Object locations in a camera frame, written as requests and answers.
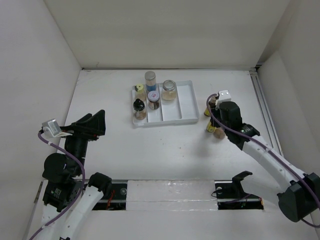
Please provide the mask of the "pink-cap spice bottle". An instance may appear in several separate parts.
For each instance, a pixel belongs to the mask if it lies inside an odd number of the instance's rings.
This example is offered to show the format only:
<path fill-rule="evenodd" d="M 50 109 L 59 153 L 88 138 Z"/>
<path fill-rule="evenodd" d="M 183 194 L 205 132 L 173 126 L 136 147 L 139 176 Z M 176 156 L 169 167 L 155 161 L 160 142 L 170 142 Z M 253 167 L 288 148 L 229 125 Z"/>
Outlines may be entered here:
<path fill-rule="evenodd" d="M 224 139 L 226 136 L 224 130 L 221 127 L 217 127 L 214 130 L 213 135 L 215 138 L 220 139 L 220 140 Z"/>

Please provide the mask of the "black-cap spice bottle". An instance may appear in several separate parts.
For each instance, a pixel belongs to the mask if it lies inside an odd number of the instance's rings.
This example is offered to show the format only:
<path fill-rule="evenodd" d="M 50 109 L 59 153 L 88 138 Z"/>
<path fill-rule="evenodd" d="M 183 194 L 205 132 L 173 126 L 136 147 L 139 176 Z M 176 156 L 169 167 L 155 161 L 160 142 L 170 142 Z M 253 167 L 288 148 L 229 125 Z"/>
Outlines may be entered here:
<path fill-rule="evenodd" d="M 146 106 L 144 101 L 142 101 L 140 98 L 137 98 L 133 102 L 133 110 L 134 110 L 134 117 L 137 120 L 143 120 L 147 116 Z"/>

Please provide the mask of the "yellow-cap spice bottle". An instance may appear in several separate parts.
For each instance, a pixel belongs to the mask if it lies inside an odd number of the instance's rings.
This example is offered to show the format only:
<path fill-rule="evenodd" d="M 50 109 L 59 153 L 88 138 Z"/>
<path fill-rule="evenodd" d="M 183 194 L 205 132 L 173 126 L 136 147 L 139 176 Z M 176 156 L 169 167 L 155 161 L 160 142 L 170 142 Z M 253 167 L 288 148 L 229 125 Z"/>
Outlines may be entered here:
<path fill-rule="evenodd" d="M 140 99 L 141 101 L 146 101 L 146 92 L 143 84 L 137 84 L 134 86 L 135 99 Z"/>

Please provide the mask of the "clear glass jar metal lid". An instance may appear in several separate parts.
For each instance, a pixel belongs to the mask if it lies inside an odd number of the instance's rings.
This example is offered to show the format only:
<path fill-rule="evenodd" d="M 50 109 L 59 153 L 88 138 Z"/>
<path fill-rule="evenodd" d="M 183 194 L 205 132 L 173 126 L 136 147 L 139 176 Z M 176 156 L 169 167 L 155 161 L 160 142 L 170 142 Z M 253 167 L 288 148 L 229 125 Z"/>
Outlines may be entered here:
<path fill-rule="evenodd" d="M 165 101 L 173 101 L 177 97 L 177 86 L 173 80 L 165 80 L 162 84 L 162 98 Z"/>

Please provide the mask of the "red-label white-lid spice jar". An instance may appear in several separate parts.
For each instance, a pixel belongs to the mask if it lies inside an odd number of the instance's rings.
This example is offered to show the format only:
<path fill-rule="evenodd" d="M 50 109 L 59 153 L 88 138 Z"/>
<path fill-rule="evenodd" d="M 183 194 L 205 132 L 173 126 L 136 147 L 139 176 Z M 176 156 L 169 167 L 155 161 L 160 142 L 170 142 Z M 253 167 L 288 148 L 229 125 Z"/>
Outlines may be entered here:
<path fill-rule="evenodd" d="M 147 95 L 148 106 L 152 110 L 156 110 L 160 107 L 160 94 L 158 91 L 150 91 Z"/>

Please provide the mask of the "blue-label tall spice jar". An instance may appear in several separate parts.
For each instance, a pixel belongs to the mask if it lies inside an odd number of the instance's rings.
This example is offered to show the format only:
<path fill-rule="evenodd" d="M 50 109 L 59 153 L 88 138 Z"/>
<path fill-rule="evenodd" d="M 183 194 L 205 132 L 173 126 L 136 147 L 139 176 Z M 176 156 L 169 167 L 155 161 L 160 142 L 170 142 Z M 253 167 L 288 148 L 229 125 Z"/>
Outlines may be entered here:
<path fill-rule="evenodd" d="M 157 90 L 156 73 L 154 71 L 147 71 L 144 74 L 146 92 L 152 92 Z"/>

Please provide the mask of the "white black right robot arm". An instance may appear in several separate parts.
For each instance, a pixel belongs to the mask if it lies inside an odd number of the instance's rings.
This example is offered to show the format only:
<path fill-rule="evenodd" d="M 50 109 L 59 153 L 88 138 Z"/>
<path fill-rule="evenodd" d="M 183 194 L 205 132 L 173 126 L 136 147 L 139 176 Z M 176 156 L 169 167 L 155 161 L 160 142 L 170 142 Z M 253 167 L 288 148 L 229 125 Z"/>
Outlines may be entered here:
<path fill-rule="evenodd" d="M 274 151 L 257 129 L 242 121 L 235 102 L 217 100 L 211 109 L 211 119 L 231 143 L 256 160 L 278 183 L 278 192 L 266 194 L 260 189 L 258 196 L 275 199 L 280 211 L 294 223 L 319 209 L 320 177 L 314 172 L 303 172 Z"/>

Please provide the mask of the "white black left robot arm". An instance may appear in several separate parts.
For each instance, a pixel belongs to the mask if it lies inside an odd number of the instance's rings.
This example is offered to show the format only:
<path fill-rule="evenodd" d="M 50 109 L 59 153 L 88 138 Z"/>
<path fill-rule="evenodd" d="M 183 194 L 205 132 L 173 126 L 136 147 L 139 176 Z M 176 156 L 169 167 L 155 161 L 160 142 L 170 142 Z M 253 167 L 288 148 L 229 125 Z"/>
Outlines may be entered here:
<path fill-rule="evenodd" d="M 44 161 L 41 227 L 31 236 L 38 240 L 74 240 L 95 205 L 112 199 L 112 179 L 96 172 L 86 181 L 88 143 L 106 133 L 105 110 L 88 113 L 68 126 L 55 119 L 42 123 L 38 138 L 57 149 Z"/>

